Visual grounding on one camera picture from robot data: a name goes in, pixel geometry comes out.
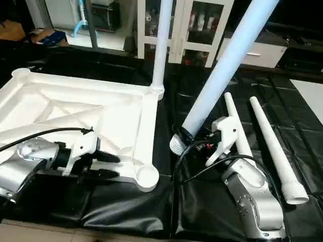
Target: white tube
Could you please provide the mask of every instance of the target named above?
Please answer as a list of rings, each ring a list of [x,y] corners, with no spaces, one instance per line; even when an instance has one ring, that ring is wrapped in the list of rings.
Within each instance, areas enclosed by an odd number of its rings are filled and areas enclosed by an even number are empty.
[[[282,192],[288,204],[303,204],[308,201],[308,195],[303,185],[297,180],[295,173],[264,114],[258,99],[250,98],[251,106],[258,120],[269,152],[275,164],[278,176],[282,183]]]
[[[163,98],[165,91],[164,71],[167,55],[167,42],[172,15],[172,6],[173,0],[161,0],[155,63],[153,66],[152,84],[150,85],[150,91],[153,93],[157,93],[159,100]]]
[[[252,0],[182,125],[193,137],[217,103],[278,2],[279,0]],[[170,143],[172,151],[175,139],[173,137]]]
[[[252,152],[251,152],[246,134],[244,133],[236,106],[234,105],[231,93],[230,92],[225,93],[224,98],[226,100],[229,116],[232,116],[237,121],[238,138],[236,141],[236,146],[237,146],[238,153],[240,155],[252,156]],[[253,160],[247,159],[247,161],[256,167],[256,164]]]

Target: pipe end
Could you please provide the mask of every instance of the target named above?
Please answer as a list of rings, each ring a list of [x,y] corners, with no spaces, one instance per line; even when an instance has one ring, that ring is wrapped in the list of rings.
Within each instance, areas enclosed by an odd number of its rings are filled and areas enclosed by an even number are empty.
[[[158,94],[158,101],[162,100],[164,97],[165,88],[163,85],[155,86],[151,84],[149,90],[151,93]]]
[[[298,205],[309,200],[304,186],[298,181],[282,184],[282,192],[288,204]]]
[[[170,149],[178,156],[180,156],[186,149],[186,145],[181,141],[181,138],[177,134],[174,134],[170,141]]]

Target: white tapered rod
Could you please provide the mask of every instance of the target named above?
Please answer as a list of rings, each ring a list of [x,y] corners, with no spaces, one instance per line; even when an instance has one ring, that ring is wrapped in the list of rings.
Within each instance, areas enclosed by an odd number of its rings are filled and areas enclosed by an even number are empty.
[[[308,201],[303,185],[297,180],[295,173],[266,117],[258,99],[250,98],[252,109],[256,115],[261,132],[272,156],[278,176],[282,183],[282,192],[288,204],[302,204]]]
[[[236,121],[237,121],[237,132],[238,132],[238,138],[236,141],[236,146],[237,146],[237,150],[238,153],[241,155],[249,155],[252,156],[252,152],[246,137],[246,134],[244,133],[236,106],[234,105],[232,96],[230,92],[226,92],[224,94],[224,99],[226,101],[226,105],[227,105],[227,110],[228,110],[228,114],[229,116],[232,116]],[[247,159],[247,161],[252,164],[253,166],[255,165],[255,162],[253,160]]]

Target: tiled floor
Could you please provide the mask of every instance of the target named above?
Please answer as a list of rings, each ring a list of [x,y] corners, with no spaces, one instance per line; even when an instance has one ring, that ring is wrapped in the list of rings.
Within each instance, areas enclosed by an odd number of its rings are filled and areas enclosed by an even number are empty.
[[[1,242],[157,242],[141,238],[86,229],[68,229],[41,224],[3,220],[0,224]]]

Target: black cable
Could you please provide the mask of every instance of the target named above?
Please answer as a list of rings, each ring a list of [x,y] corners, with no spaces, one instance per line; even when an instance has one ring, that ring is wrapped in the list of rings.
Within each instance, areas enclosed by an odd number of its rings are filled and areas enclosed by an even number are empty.
[[[182,155],[180,156],[180,158],[177,160],[177,162],[175,164],[174,172],[173,172],[173,178],[175,177],[180,164],[182,163],[184,157],[188,154],[188,152],[190,152],[191,149],[193,149],[194,147],[196,147],[198,145],[207,144],[207,143],[209,143],[209,140],[195,141],[184,150],[184,152],[182,153]]]
[[[184,180],[181,184],[185,184],[187,182],[190,182],[191,180],[197,178],[198,176],[200,176],[201,174],[203,174],[204,172],[206,172],[207,170],[213,168],[214,166],[220,164],[220,163],[223,163],[223,162],[226,162],[226,161],[230,161],[230,160],[235,160],[235,159],[250,159],[250,160],[253,160],[256,162],[256,164],[258,166],[260,166],[261,170],[265,173],[265,175],[268,177],[268,179],[270,180],[270,184],[272,185],[273,189],[275,190],[275,193],[276,195],[278,196],[277,199],[280,200],[280,196],[279,196],[279,193],[278,193],[278,189],[274,183],[274,180],[273,180],[273,177],[272,175],[270,174],[270,172],[268,171],[268,169],[262,164],[260,163],[257,159],[255,159],[254,157],[252,156],[249,156],[249,155],[233,155],[233,156],[229,156],[229,157],[226,157],[226,158],[223,158],[215,163],[213,163],[212,165],[208,166],[207,168],[203,169],[202,171],[198,172],[197,174],[195,174],[194,176],[191,176],[190,178]]]
[[[18,145],[24,141],[27,141],[27,140],[30,140],[30,139],[33,139],[33,138],[36,138],[38,136],[41,136],[41,135],[45,135],[45,134],[50,134],[50,133],[54,133],[54,132],[59,132],[59,131],[81,131],[82,133],[86,134],[88,132],[91,132],[92,130],[88,130],[88,129],[85,129],[85,128],[57,128],[57,129],[52,129],[52,130],[45,130],[45,131],[42,131],[42,132],[39,132],[39,133],[36,133],[36,134],[33,134],[33,135],[29,135],[25,138],[21,138],[19,140],[16,140],[12,143],[9,143],[7,145],[4,145],[0,148],[0,152],[1,151],[4,151],[4,150],[7,150],[15,145]]]

